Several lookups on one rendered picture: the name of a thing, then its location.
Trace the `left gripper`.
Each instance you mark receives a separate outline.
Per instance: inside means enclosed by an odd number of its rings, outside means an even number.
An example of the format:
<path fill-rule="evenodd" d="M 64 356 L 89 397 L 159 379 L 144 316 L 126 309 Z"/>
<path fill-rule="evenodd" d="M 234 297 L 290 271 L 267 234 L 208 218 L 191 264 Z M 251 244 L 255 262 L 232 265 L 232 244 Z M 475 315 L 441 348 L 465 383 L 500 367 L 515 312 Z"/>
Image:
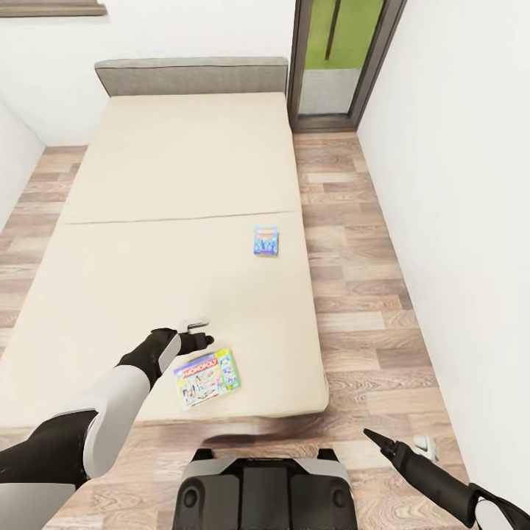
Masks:
<path fill-rule="evenodd" d="M 188 347 L 182 355 L 193 353 L 194 351 L 204 350 L 207 346 L 212 345 L 215 339 L 212 336 L 206 336 L 205 332 L 201 333 L 184 333 L 187 338 Z"/>

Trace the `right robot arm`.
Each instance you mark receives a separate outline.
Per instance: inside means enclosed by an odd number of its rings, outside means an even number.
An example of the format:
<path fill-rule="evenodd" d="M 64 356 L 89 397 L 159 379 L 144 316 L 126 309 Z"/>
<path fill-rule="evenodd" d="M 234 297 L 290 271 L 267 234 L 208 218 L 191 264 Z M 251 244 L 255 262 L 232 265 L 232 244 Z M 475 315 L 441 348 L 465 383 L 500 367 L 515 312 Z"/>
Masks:
<path fill-rule="evenodd" d="M 475 522 L 479 530 L 530 530 L 530 515 L 520 507 L 473 482 L 466 485 L 437 466 L 441 462 L 439 450 L 429 435 L 416 435 L 416 448 L 412 449 L 405 442 L 395 442 L 367 428 L 363 432 L 412 487 L 469 530 Z"/>

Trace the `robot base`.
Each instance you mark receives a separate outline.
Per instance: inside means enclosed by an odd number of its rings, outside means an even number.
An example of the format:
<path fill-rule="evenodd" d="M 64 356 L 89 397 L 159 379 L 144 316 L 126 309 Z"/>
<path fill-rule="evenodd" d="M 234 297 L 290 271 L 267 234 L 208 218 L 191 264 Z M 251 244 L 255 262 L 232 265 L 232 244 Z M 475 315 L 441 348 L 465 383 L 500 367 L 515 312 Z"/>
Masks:
<path fill-rule="evenodd" d="M 184 468 L 172 530 L 358 530 L 333 449 L 316 459 L 211 456 L 198 448 Z"/>

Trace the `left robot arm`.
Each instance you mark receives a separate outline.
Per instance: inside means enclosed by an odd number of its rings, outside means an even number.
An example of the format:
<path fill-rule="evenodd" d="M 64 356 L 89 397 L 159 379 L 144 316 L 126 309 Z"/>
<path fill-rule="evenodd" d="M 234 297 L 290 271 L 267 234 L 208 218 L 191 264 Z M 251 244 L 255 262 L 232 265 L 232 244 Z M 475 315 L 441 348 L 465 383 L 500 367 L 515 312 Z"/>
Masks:
<path fill-rule="evenodd" d="M 58 407 L 24 442 L 0 451 L 0 530 L 42 530 L 87 481 L 114 465 L 156 380 L 175 356 L 215 339 L 191 329 L 207 317 L 180 320 L 179 330 L 153 328 L 89 389 Z"/>

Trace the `board game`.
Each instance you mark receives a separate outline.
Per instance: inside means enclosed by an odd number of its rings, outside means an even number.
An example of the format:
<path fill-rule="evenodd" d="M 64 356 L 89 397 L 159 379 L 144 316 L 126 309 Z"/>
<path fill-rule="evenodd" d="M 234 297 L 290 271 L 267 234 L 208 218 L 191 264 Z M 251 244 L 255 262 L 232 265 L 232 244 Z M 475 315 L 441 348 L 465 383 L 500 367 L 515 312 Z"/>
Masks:
<path fill-rule="evenodd" d="M 256 226 L 254 255 L 277 255 L 278 227 Z"/>
<path fill-rule="evenodd" d="M 182 411 L 241 386 L 230 347 L 173 369 Z"/>

